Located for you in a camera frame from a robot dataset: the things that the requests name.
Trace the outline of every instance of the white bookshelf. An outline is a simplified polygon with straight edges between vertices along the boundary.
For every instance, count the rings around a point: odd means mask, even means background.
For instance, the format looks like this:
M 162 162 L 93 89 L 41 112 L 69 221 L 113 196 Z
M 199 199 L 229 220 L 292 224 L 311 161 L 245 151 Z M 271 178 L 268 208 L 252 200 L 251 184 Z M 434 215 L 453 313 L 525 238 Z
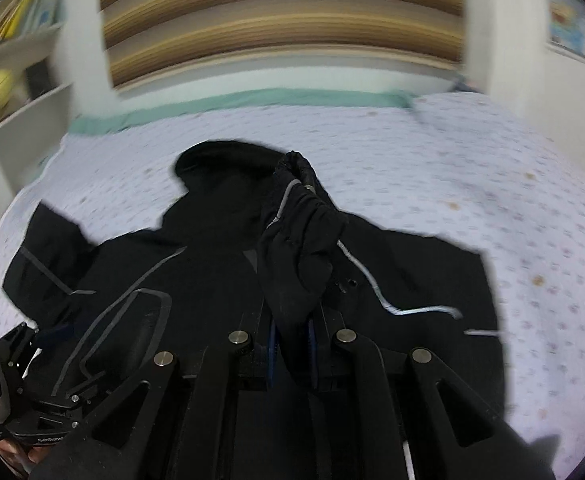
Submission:
M 0 0 L 0 17 L 12 1 Z M 24 76 L 26 68 L 47 59 L 53 83 L 60 81 L 53 60 L 63 26 L 62 21 L 0 43 L 0 69 L 15 76 L 11 101 L 0 113 L 0 167 L 14 193 L 40 173 L 71 119 L 71 84 L 30 100 Z
M 41 50 L 45 51 L 44 57 L 50 55 L 52 51 L 52 44 L 63 27 L 63 23 L 55 23 L 50 27 L 40 28 L 30 34 L 19 36 L 13 40 L 0 43 L 0 62 L 9 56 L 23 56 L 25 51 Z

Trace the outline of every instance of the black plastic bracket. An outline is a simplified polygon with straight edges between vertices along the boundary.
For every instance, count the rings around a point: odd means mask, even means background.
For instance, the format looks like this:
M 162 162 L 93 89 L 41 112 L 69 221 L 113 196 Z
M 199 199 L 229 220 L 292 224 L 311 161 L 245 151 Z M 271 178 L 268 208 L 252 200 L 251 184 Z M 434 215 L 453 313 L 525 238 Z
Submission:
M 354 367 L 363 477 L 366 480 L 407 480 L 400 420 L 378 346 L 361 334 L 347 343 L 339 341 L 335 335 L 334 345 L 350 354 Z
M 138 478 L 150 433 L 175 367 L 176 356 L 162 365 L 153 360 L 146 362 L 54 447 L 46 460 L 34 468 L 31 480 Z M 103 442 L 102 423 L 110 418 L 110 426 L 116 426 L 118 410 L 133 398 L 141 402 L 125 441 Z
M 227 340 L 205 351 L 179 432 L 172 478 L 230 477 L 238 388 L 232 380 L 239 358 L 253 347 L 252 337 L 243 334 L 245 341 Z
M 555 478 L 517 433 L 437 355 L 415 349 L 409 362 L 412 378 L 407 380 L 414 381 L 423 410 L 413 404 L 411 416 L 406 413 L 416 470 L 432 471 L 432 464 L 438 462 L 436 478 L 447 480 Z M 423 431 L 425 425 L 429 431 Z

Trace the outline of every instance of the jacket sleeve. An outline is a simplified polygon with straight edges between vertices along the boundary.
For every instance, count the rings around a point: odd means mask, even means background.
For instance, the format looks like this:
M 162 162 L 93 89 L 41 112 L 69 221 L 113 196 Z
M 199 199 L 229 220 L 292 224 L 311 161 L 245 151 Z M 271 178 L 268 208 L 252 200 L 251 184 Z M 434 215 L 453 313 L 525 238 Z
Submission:
M 40 203 L 8 267 L 3 289 L 40 327 L 52 326 L 96 251 L 78 225 Z
M 306 320 L 332 273 L 330 254 L 346 224 L 326 203 L 308 161 L 290 152 L 274 172 L 262 209 L 257 275 L 280 336 L 282 355 L 295 376 L 307 367 Z

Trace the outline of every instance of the white wall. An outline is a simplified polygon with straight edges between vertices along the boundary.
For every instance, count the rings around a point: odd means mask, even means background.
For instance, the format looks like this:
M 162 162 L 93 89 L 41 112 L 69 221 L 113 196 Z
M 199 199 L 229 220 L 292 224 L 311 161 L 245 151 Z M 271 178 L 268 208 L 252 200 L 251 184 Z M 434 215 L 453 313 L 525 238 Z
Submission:
M 112 89 L 98 0 L 63 0 L 66 24 L 61 29 L 54 65 L 62 83 L 73 83 L 72 115 L 122 112 Z
M 547 0 L 466 0 L 465 74 L 521 118 L 541 91 Z
M 585 60 L 550 46 L 549 0 L 466 0 L 466 75 L 585 171 Z
M 585 60 L 547 48 L 543 86 L 527 119 L 585 171 Z

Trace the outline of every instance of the bed sheet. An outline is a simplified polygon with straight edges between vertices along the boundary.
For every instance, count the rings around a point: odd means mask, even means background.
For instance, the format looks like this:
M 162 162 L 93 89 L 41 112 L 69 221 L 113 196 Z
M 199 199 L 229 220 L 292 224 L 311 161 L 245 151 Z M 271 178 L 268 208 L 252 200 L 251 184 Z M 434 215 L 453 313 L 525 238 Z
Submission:
M 207 139 L 297 150 L 340 208 L 482 251 L 505 351 L 507 421 L 528 442 L 557 436 L 557 478 L 572 471 L 585 455 L 585 177 L 480 94 L 426 96 L 410 110 L 217 110 L 66 136 L 0 222 L 0 337 L 23 320 L 1 283 L 40 200 L 96 243 L 157 227 L 186 191 L 172 163 Z

